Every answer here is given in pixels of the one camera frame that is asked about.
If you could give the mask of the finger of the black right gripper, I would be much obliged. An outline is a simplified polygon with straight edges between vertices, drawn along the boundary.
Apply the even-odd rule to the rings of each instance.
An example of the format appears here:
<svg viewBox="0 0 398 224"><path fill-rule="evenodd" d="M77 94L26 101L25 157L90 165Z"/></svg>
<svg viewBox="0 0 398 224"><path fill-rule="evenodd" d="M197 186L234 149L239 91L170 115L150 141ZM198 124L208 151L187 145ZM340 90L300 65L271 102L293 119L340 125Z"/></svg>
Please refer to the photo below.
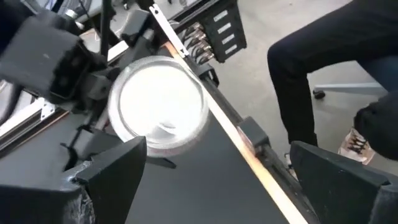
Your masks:
<svg viewBox="0 0 398 224"><path fill-rule="evenodd" d="M119 67L108 67L89 73L81 85L81 98L84 101L107 98L110 88L119 74Z"/></svg>
<svg viewBox="0 0 398 224"><path fill-rule="evenodd" d="M166 158L152 158L147 156L147 143L144 136L134 137L126 142L113 134L98 129L81 126L75 130L71 140L60 144L67 151L68 160L64 165L69 170L79 162L97 162L112 169L130 170L138 166L142 170L146 162L175 169L177 167Z"/></svg>

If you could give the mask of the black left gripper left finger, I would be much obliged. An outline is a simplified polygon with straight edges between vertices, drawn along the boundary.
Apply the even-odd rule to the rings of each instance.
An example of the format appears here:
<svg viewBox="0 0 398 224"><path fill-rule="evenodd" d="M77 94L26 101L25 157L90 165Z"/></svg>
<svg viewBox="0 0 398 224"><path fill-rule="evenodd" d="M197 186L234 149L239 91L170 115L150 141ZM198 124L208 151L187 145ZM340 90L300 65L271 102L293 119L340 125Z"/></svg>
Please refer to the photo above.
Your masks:
<svg viewBox="0 0 398 224"><path fill-rule="evenodd" d="M0 224L125 224L146 139L121 143L38 186L0 184Z"/></svg>

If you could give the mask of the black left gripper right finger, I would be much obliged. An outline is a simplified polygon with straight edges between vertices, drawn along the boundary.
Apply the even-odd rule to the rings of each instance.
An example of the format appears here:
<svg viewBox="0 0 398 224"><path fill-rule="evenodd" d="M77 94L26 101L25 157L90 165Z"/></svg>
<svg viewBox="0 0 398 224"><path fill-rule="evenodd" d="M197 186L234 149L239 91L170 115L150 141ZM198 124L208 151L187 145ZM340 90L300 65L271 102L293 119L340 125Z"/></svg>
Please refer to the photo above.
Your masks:
<svg viewBox="0 0 398 224"><path fill-rule="evenodd" d="M398 176L300 141L290 159L321 224L398 224Z"/></svg>

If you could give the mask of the pink and silver can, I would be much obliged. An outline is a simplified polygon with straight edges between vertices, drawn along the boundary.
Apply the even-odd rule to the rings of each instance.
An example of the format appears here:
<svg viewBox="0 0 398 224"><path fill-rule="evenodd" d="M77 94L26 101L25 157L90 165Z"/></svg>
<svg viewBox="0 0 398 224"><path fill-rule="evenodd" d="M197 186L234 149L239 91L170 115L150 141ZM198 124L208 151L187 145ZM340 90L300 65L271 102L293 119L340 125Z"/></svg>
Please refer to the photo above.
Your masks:
<svg viewBox="0 0 398 224"><path fill-rule="evenodd" d="M204 87L186 66L166 56L136 60L115 79L108 116L117 136L144 136L149 157L189 151L205 132L210 109Z"/></svg>

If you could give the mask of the black table mat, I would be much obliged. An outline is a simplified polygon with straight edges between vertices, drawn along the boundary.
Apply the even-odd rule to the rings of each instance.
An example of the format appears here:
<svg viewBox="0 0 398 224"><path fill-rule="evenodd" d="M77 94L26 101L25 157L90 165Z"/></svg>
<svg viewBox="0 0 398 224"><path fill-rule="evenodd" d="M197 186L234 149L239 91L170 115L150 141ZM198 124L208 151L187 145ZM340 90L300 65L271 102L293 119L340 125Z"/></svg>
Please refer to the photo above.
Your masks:
<svg viewBox="0 0 398 224"><path fill-rule="evenodd" d="M0 183L39 185L57 177L61 143L82 123L68 115L0 159ZM175 169L146 165L126 224L288 224L215 119Z"/></svg>

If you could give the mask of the grey chair base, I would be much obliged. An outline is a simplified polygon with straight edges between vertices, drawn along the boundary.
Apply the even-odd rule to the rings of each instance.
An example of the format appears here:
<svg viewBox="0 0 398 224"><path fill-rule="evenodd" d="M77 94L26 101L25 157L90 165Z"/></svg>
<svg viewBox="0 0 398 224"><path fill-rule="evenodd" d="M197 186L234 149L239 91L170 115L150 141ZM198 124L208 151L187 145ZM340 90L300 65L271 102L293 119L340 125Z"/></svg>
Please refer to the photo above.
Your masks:
<svg viewBox="0 0 398 224"><path fill-rule="evenodd" d="M379 83L372 82L315 85L312 93L315 99L320 100L326 96L327 91L375 96L381 96L387 92Z"/></svg>

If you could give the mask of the black box with silver slots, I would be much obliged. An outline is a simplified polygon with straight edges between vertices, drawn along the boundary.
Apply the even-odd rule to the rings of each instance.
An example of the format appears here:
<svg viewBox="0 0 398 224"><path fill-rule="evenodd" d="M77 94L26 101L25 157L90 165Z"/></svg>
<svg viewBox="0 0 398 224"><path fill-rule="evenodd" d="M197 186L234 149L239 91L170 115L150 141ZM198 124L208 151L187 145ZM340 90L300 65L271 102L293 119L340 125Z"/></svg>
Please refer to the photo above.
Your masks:
<svg viewBox="0 0 398 224"><path fill-rule="evenodd" d="M247 47L238 0L211 0L200 22L205 29L215 59L225 63Z"/></svg>

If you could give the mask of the person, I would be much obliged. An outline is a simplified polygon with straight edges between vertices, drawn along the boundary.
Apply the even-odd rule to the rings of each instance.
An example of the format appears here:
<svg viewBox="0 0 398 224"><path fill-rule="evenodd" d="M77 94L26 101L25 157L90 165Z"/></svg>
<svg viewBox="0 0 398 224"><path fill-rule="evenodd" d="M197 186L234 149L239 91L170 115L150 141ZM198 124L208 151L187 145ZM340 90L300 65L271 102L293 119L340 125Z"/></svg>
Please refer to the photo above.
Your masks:
<svg viewBox="0 0 398 224"><path fill-rule="evenodd" d="M388 56L398 56L398 0L351 0L273 44L267 63L289 142L318 143L309 73ZM398 161L398 71L380 82L387 94L357 112L338 150L362 164Z"/></svg>

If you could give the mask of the silver metal bracket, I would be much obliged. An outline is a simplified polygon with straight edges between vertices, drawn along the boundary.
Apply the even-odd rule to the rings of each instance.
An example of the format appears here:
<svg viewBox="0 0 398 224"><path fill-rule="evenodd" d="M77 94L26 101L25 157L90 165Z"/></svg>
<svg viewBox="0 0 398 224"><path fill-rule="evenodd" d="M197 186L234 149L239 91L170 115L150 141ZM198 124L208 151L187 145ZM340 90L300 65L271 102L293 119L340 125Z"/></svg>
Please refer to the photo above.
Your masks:
<svg viewBox="0 0 398 224"><path fill-rule="evenodd" d="M160 10L160 7L157 4L153 4L149 7L149 10L156 19L157 23L160 25L169 42L173 45L174 49L181 56L181 58L189 56L189 51L185 48L184 44L173 30L169 21L164 16L164 13Z"/></svg>

